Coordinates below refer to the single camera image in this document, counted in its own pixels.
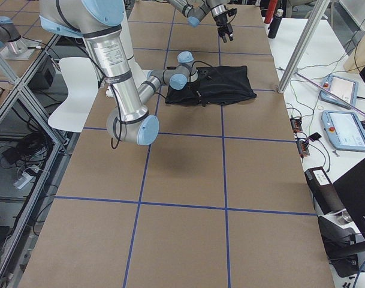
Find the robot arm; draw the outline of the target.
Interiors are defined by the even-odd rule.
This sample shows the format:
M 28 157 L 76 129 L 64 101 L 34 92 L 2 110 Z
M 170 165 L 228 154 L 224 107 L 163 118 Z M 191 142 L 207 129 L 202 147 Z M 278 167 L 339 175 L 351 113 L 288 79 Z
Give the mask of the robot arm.
M 157 138 L 159 120 L 146 103 L 162 85 L 183 89 L 197 80 L 198 71 L 192 53 L 185 51 L 178 55 L 176 68 L 152 70 L 137 86 L 120 39 L 124 18 L 123 1 L 40 1 L 41 26 L 53 34 L 82 38 L 110 87 L 117 102 L 107 120 L 111 137 L 150 145 Z
M 228 9 L 226 7 L 230 1 L 206 0 L 201 1 L 197 7 L 183 0 L 170 0 L 167 2 L 186 17 L 188 23 L 193 27 L 197 27 L 208 14 L 211 14 L 217 26 L 218 35 L 222 41 L 226 43 L 227 37 L 230 41 L 234 40 L 233 27 L 228 17 L 235 16 L 237 9 Z

